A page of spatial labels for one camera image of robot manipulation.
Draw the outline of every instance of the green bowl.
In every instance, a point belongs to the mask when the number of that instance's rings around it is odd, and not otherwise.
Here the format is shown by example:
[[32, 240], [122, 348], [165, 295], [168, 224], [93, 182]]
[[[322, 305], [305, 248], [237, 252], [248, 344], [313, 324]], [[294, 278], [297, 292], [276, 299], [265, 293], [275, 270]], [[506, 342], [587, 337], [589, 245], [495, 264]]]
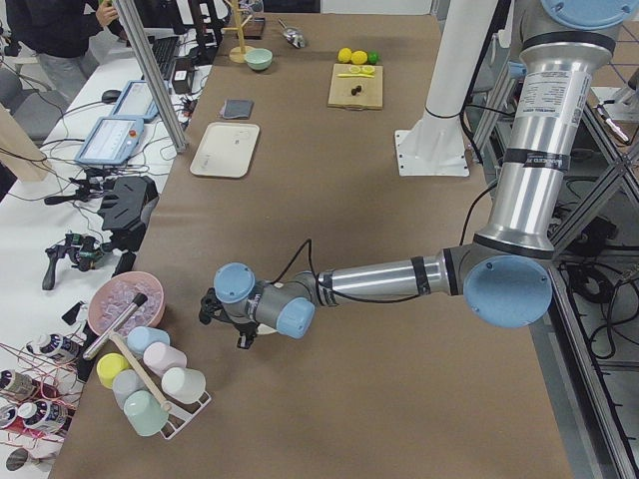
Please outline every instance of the green bowl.
[[244, 59], [252, 70], [260, 72], [271, 65], [271, 62], [273, 61], [273, 52], [266, 48], [256, 48], [247, 52]]

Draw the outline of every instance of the lime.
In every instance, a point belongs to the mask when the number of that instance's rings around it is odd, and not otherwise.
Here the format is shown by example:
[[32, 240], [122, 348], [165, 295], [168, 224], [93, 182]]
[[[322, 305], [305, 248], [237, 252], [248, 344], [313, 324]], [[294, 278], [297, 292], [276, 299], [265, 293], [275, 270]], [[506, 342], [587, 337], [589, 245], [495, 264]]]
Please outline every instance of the lime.
[[377, 52], [368, 52], [368, 63], [370, 65], [376, 65], [379, 61], [379, 54]]
[[352, 51], [350, 48], [342, 48], [337, 53], [337, 60], [340, 63], [348, 63], [350, 61], [350, 57], [352, 56]]
[[366, 54], [366, 52], [362, 50], [357, 50], [356, 52], [352, 52], [352, 56], [350, 57], [350, 60], [355, 65], [363, 65], [368, 60], [368, 54]]

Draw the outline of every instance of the bowl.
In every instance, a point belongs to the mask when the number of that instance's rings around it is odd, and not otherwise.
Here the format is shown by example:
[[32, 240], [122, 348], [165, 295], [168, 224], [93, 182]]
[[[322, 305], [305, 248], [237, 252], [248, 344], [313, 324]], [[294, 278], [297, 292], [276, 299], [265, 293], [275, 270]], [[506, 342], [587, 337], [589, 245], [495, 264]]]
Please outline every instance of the bowl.
[[266, 48], [255, 48], [245, 54], [244, 60], [252, 70], [261, 72], [271, 65], [273, 52]]
[[102, 334], [138, 292], [147, 296], [147, 302], [118, 331], [126, 337], [136, 326], [157, 326], [165, 308], [162, 285], [148, 272], [128, 271], [109, 279], [93, 295], [89, 303], [89, 327]]

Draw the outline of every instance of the yellow cup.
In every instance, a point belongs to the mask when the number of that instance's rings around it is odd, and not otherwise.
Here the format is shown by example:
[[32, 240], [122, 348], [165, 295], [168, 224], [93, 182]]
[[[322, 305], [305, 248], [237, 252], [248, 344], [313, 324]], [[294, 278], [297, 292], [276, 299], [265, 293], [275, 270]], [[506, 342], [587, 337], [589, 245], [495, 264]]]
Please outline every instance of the yellow cup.
[[117, 352], [105, 354], [98, 361], [97, 371], [100, 383], [107, 389], [113, 388], [113, 380], [125, 369], [131, 369], [127, 358]]

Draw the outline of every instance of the ice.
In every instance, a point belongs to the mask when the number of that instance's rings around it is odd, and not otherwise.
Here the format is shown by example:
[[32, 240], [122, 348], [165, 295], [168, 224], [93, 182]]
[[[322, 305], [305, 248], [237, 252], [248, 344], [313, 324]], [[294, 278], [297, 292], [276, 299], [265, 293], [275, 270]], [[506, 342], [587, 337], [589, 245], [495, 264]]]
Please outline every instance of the ice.
[[131, 304], [138, 292], [147, 296], [147, 302], [140, 306], [136, 313], [120, 327], [119, 332], [127, 335], [134, 327], [149, 324], [160, 309], [161, 292], [145, 282], [116, 281], [107, 299], [100, 303], [102, 309], [102, 317], [98, 321], [100, 330], [105, 330]]

